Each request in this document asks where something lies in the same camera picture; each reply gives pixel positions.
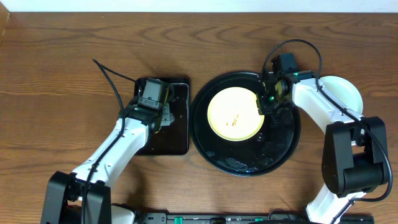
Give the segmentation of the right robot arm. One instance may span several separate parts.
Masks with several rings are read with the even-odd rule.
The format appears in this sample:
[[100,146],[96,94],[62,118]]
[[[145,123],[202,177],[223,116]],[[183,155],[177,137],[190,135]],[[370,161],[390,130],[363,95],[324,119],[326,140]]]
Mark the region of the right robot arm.
[[324,132],[323,187],[306,208],[311,223],[339,223],[343,214],[380,185],[392,189],[386,128],[378,117],[366,118],[346,106],[320,80],[317,73],[301,71],[292,53],[267,58],[272,69],[264,69],[257,96],[260,114],[277,113],[292,106],[303,109]]

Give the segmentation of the yellow plate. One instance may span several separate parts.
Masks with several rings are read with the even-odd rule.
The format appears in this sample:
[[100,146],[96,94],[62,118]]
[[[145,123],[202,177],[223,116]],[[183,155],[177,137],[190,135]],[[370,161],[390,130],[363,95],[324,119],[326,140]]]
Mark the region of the yellow plate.
[[221,138],[243,141],[253,137],[262,127],[256,94],[242,87],[230,87],[218,92],[207,109],[208,123]]

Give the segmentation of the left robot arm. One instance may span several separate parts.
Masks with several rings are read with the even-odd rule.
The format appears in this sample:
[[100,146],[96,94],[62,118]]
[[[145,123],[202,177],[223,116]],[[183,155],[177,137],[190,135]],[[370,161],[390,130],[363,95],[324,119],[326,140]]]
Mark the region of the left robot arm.
[[111,188],[132,157],[160,130],[171,83],[148,78],[141,95],[120,111],[116,124],[99,148],[70,174],[50,178],[41,223],[61,223],[69,201],[81,200],[77,223],[134,223],[136,214],[111,203]]

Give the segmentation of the light blue plate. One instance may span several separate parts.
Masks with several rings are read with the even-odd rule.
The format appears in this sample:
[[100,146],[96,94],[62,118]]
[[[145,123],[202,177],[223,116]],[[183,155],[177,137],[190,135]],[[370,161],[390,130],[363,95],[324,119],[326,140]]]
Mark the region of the light blue plate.
[[353,111],[363,113],[363,99],[359,90],[348,80],[337,76],[325,76],[320,79],[323,85],[341,102]]

